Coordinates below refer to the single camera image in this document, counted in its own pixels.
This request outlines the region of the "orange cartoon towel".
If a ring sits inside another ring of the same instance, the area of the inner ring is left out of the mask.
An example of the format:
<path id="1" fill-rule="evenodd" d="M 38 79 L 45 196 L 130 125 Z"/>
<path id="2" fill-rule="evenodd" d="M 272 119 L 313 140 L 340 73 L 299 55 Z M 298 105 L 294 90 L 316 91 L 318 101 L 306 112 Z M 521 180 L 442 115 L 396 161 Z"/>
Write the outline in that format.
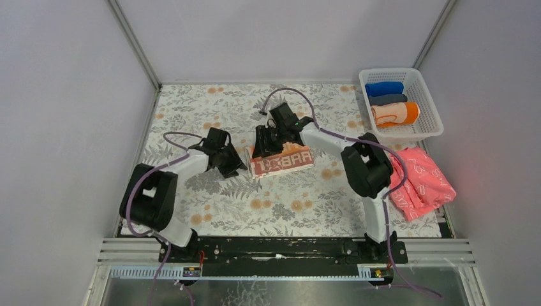
<path id="1" fill-rule="evenodd" d="M 378 128 L 414 124 L 420 116 L 420 108 L 415 102 L 374 105 L 371 112 Z"/>

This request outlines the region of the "peach lettered towel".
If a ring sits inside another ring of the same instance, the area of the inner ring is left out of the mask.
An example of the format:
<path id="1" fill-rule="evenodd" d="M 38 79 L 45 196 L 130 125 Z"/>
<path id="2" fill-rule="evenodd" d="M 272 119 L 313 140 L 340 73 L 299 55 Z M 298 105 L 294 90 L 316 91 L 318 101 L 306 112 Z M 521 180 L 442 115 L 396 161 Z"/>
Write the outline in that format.
<path id="1" fill-rule="evenodd" d="M 262 179 L 314 167 L 314 159 L 309 147 L 306 146 L 285 143 L 280 154 L 252 158 L 254 148 L 253 145 L 245 147 L 248 170 L 253 179 Z"/>

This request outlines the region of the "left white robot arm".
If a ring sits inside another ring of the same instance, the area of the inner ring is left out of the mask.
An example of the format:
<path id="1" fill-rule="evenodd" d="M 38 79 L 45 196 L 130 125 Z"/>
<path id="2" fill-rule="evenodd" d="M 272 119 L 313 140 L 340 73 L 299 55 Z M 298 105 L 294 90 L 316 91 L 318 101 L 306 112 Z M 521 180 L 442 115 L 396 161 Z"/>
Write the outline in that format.
<path id="1" fill-rule="evenodd" d="M 181 157 L 159 166 L 136 165 L 119 215 L 135 237 L 151 235 L 170 246 L 187 248 L 196 238 L 196 231 L 174 215 L 178 183 L 213 169 L 227 179 L 246 168 L 230 133 L 212 127 Z"/>

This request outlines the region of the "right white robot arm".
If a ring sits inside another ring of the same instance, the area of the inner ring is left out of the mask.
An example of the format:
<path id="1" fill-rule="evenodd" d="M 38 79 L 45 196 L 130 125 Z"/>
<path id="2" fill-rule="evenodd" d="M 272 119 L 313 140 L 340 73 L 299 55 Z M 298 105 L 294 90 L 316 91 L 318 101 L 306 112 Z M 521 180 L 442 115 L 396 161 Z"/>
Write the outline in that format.
<path id="1" fill-rule="evenodd" d="M 269 115 L 269 123 L 255 128 L 253 157 L 279 154 L 284 144 L 294 143 L 341 158 L 351 189 L 362 197 L 365 238 L 378 251 L 388 251 L 396 236 L 382 198 L 390 189 L 394 170 L 377 137 L 372 133 L 358 138 L 340 135 L 320 127 L 311 117 L 298 118 L 287 103 L 274 107 Z"/>

